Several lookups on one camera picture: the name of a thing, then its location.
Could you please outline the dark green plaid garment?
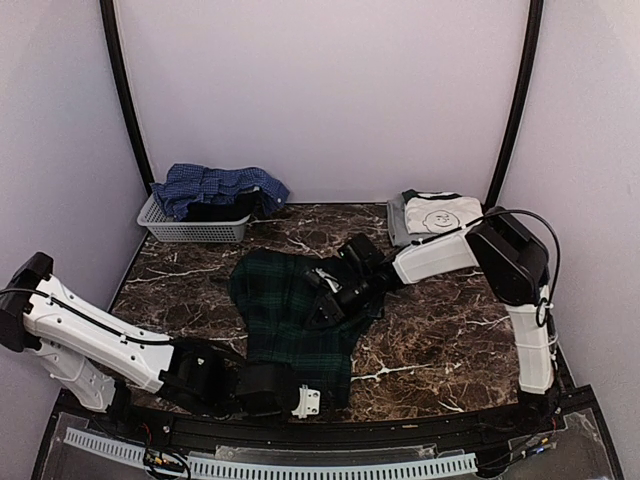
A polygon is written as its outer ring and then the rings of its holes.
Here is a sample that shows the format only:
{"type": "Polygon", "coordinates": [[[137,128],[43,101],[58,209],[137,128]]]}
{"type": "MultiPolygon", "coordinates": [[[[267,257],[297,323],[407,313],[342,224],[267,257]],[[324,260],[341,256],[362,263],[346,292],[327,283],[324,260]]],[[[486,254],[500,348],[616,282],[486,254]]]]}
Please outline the dark green plaid garment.
{"type": "Polygon", "coordinates": [[[229,295],[248,331],[249,362],[288,364],[299,381],[313,389],[315,385],[343,386],[346,408],[352,353],[359,338],[384,316],[384,297],[372,300],[335,327],[306,330],[305,320],[320,290],[304,273],[316,268],[345,283],[356,279],[353,270],[336,257],[256,249],[234,267],[229,295]]]}

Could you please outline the white and green raglan shirt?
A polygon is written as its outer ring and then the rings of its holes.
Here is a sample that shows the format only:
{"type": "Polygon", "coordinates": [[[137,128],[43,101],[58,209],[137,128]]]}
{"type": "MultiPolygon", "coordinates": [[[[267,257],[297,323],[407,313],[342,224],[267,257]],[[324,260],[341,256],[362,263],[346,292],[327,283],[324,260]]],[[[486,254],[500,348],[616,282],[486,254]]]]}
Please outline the white and green raglan shirt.
{"type": "Polygon", "coordinates": [[[478,199],[454,192],[402,193],[405,227],[410,234],[440,234],[483,215],[478,199]]]}

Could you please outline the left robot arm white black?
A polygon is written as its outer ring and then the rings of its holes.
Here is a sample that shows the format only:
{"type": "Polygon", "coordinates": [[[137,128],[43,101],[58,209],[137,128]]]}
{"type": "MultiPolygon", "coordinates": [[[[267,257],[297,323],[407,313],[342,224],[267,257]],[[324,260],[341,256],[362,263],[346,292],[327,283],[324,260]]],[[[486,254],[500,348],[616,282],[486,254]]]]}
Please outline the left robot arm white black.
{"type": "Polygon", "coordinates": [[[285,364],[248,364],[213,340],[138,328],[84,301],[35,253],[1,291],[1,344],[40,359],[49,375],[120,436],[141,427],[137,388],[199,416],[316,416],[320,391],[285,364]]]}

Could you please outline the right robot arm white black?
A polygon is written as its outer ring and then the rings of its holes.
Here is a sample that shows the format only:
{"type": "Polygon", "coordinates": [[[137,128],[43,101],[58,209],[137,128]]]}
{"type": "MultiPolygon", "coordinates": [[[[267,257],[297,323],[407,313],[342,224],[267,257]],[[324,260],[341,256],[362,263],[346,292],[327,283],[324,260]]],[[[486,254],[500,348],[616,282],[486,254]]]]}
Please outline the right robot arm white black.
{"type": "Polygon", "coordinates": [[[557,336],[552,314],[559,269],[549,265],[542,241],[518,221],[520,209],[495,207],[466,224],[393,254],[384,255],[364,234],[338,250],[346,279],[316,267],[303,277],[318,294],[305,326],[336,326],[384,294],[437,275],[476,267],[504,305],[514,331],[519,389],[528,396],[510,413],[521,434],[534,432],[549,416],[547,394],[555,380],[557,336]]]}

